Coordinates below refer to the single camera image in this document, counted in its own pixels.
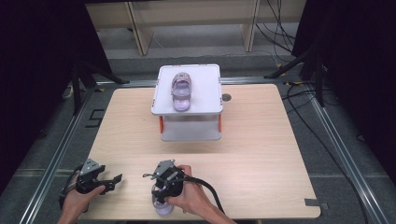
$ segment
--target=person's right hand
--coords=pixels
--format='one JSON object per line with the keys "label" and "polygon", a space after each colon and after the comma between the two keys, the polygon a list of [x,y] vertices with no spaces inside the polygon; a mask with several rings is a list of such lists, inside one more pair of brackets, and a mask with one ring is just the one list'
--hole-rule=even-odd
{"label": "person's right hand", "polygon": [[[180,165],[178,168],[184,170],[185,175],[192,176],[189,165]],[[197,183],[184,181],[183,190],[180,195],[177,197],[167,197],[165,201],[182,208],[183,213],[195,214],[210,223],[235,223],[210,202],[202,185]]]}

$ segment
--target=purple shoe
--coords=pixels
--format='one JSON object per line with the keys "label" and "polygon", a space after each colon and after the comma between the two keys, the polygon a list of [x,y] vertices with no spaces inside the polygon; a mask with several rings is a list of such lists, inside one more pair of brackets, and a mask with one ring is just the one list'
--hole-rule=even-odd
{"label": "purple shoe", "polygon": [[184,72],[175,75],[172,81],[172,97],[176,111],[183,112],[190,108],[191,78]]}

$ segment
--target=gray carpet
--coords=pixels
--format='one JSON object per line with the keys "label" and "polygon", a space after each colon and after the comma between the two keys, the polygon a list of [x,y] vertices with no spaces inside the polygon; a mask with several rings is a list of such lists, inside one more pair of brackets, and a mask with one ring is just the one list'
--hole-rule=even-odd
{"label": "gray carpet", "polygon": [[[183,63],[218,63],[222,77],[262,77],[275,71],[274,62],[271,57],[232,57],[227,58],[189,58],[189,59],[158,59],[158,60],[130,60],[127,62],[111,61],[114,72],[130,80],[155,79],[158,76],[159,67],[166,64]],[[297,78],[298,67],[287,73],[285,77],[276,80],[266,80],[274,82],[279,89],[282,97],[286,96],[289,86],[283,82],[295,81]],[[305,86],[295,87],[292,92],[305,91]],[[87,127],[94,125],[97,120],[90,120],[92,111],[95,109],[106,110],[111,98],[113,89],[105,89],[92,94],[88,102],[82,119],[74,134],[69,148],[67,149],[59,167],[59,172],[54,177],[40,210],[35,217],[35,223],[55,223],[60,210],[58,207],[58,193],[62,188],[66,175],[62,170],[72,170],[82,163],[88,156],[94,137],[98,128]],[[362,173],[369,182],[375,196],[379,200],[382,209],[389,219],[389,223],[396,223],[396,188],[389,180],[364,142],[358,140],[356,129],[343,107],[338,104],[337,99],[331,91],[325,91],[326,110],[330,114],[337,131],[342,135],[343,140],[358,164]],[[339,161],[336,151],[332,146],[332,141],[324,130],[318,115],[311,104],[310,95],[299,95],[291,98],[292,102],[300,107],[298,112],[312,127],[315,133],[329,148],[330,152]],[[287,100],[284,101],[285,109],[291,110]],[[47,168],[50,160],[60,143],[64,130],[72,118],[73,99],[67,98],[50,118],[47,127],[44,128],[47,136],[35,141],[29,154],[21,164],[20,170],[9,182],[7,189],[0,198],[0,223],[19,223],[23,212],[35,188],[37,187],[40,176]],[[96,117],[102,117],[104,112],[95,112]],[[297,143],[303,155],[306,169],[311,178],[314,191],[321,203],[322,214],[315,219],[270,219],[263,223],[364,223],[362,211],[358,204],[357,195],[352,187],[332,161],[324,146],[318,139],[304,126],[294,111],[288,113],[290,124],[294,130]],[[80,221],[79,223],[126,223],[122,222],[97,222]]]}

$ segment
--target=sandal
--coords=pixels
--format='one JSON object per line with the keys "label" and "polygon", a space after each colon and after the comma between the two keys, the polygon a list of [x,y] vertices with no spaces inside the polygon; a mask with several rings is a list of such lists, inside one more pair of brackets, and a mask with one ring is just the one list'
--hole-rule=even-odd
{"label": "sandal", "polygon": [[172,81],[172,98],[176,111],[183,112],[190,108],[191,78],[189,74],[181,72],[175,75]]}

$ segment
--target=floor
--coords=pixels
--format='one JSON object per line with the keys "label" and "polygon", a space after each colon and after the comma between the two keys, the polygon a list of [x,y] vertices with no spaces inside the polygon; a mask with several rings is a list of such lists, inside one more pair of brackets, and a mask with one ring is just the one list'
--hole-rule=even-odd
{"label": "floor", "polygon": [[[275,24],[268,26],[270,29],[276,27]],[[295,35],[298,24],[284,24],[284,27],[290,35]],[[255,32],[253,51],[245,52],[237,25],[161,27],[155,30],[146,56],[138,54],[134,36],[127,29],[101,30],[98,35],[113,72],[132,81],[130,86],[123,87],[152,85],[162,65],[210,62],[220,64],[224,84],[259,82],[278,86],[279,93],[285,98],[284,106],[322,213],[315,219],[267,219],[263,223],[364,223],[363,210],[358,200],[360,196],[340,171],[340,168],[348,170],[349,166],[346,165],[345,158],[340,156],[340,150],[334,146],[336,142],[330,138],[329,131],[324,128],[323,114],[331,118],[336,133],[341,136],[342,145],[352,158],[352,166],[356,166],[358,174],[361,174],[364,181],[362,188],[368,189],[361,192],[359,183],[352,181],[357,186],[357,192],[361,196],[364,193],[373,194],[374,201],[363,200],[366,202],[364,214],[368,223],[396,223],[396,188],[370,148],[357,137],[359,130],[332,94],[331,85],[325,86],[325,109],[317,107],[312,94],[302,93],[290,97],[297,107],[294,109],[287,98],[290,86],[285,83],[299,80],[297,74],[301,66],[297,65],[279,79],[262,78],[275,72],[279,63],[286,64],[293,57],[283,49],[274,48],[258,29]],[[276,40],[280,42],[283,38],[278,36]],[[64,102],[49,119],[47,127],[43,129],[43,136],[35,141],[20,169],[1,195],[0,223],[25,223],[26,220],[29,223],[56,222],[60,215],[57,201],[60,189],[70,171],[88,157],[98,130],[98,127],[92,127],[98,120],[92,118],[103,117],[111,93],[116,88],[105,78],[97,77],[97,80],[100,84],[97,90],[83,90],[87,101],[78,118],[73,116],[70,90],[65,90]],[[309,85],[295,86],[290,95],[309,88]],[[71,137],[65,139],[65,133],[71,133]],[[53,174],[48,173],[50,168],[54,168]],[[42,177],[46,175],[49,179],[43,182]],[[81,220],[79,223],[125,222],[126,220]]]}

